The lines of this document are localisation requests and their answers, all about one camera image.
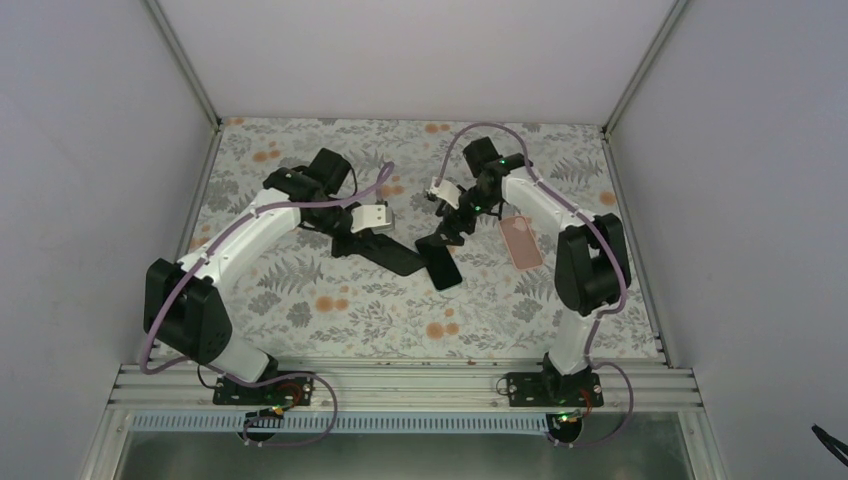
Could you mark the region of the black phone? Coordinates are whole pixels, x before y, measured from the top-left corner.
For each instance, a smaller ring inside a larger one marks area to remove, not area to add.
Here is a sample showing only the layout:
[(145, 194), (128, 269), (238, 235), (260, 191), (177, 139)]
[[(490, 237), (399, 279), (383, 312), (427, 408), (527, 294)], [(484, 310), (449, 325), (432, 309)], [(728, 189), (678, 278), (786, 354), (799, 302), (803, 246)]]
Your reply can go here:
[(425, 261), (414, 250), (385, 234), (373, 235), (358, 246), (358, 255), (401, 277), (425, 267)]

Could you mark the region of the pink phone case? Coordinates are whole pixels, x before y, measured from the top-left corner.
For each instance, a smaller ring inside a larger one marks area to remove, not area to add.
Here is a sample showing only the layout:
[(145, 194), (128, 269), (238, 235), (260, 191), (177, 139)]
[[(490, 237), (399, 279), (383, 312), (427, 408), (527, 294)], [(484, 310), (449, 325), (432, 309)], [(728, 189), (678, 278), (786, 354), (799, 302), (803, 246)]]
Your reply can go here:
[(499, 229), (510, 260), (518, 271), (532, 270), (543, 265), (543, 256), (526, 217), (516, 215), (504, 218), (499, 221)]

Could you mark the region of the dark green smartphone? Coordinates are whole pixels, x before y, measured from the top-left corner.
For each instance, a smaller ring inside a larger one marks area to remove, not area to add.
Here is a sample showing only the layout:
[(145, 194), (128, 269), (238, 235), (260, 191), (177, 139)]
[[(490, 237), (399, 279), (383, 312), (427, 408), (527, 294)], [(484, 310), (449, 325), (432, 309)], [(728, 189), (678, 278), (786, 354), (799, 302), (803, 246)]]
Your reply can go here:
[(444, 291), (459, 285), (463, 278), (449, 249), (434, 245), (429, 240), (419, 239), (415, 247), (425, 263), (427, 273), (436, 291)]

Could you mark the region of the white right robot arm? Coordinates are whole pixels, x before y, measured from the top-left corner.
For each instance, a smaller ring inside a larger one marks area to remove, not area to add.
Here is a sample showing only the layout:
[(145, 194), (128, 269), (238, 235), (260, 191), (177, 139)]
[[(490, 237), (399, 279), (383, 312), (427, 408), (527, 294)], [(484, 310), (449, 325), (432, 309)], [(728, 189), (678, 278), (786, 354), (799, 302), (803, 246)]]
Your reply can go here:
[(433, 245), (461, 246), (478, 218), (503, 204), (528, 215), (535, 229), (556, 234), (555, 291), (578, 317), (560, 325), (545, 354), (541, 391), (549, 404), (565, 407), (580, 393), (577, 377), (593, 368), (591, 339), (600, 316), (613, 313), (631, 282), (623, 223), (614, 214), (580, 209), (537, 174), (525, 153), (503, 156), (484, 137), (471, 142), (463, 155), (475, 183), (462, 189), (443, 173), (433, 177), (427, 194), (439, 201), (441, 221), (427, 239)]

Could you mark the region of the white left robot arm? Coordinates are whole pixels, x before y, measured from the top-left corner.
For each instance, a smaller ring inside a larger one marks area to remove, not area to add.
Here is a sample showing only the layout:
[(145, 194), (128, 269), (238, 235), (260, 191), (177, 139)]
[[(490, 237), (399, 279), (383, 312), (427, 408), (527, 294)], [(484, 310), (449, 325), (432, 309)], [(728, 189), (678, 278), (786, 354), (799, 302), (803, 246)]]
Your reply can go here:
[(393, 163), (384, 164), (372, 185), (340, 198), (337, 193), (353, 167), (322, 148), (306, 166), (271, 173), (243, 211), (196, 250), (176, 261), (154, 261), (145, 277), (140, 371), (155, 375), (192, 361), (238, 384), (252, 404), (270, 402), (278, 391), (276, 361), (235, 333), (223, 291), (302, 224), (332, 238), (344, 255), (378, 251), (385, 235), (372, 227), (357, 228), (356, 222), (374, 209), (361, 199), (378, 190), (393, 169)]

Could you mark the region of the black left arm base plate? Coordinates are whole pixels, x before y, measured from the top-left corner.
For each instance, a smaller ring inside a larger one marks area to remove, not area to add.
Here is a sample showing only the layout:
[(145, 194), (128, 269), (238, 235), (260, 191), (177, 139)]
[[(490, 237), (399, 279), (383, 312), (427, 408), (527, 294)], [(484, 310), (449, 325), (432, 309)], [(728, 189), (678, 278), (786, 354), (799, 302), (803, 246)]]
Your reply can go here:
[(305, 372), (277, 371), (261, 378), (260, 382), (273, 380), (264, 386), (245, 386), (227, 376), (216, 383), (214, 405), (285, 407), (309, 406), (314, 380)]

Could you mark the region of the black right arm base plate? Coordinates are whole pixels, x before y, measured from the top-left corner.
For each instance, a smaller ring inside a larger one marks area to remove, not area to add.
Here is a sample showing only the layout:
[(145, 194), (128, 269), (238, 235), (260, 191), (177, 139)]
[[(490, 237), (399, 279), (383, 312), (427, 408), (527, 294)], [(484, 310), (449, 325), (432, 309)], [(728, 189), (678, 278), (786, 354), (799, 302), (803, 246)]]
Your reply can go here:
[(550, 372), (510, 372), (503, 379), (509, 405), (515, 408), (602, 407), (599, 376), (591, 370), (572, 375)]

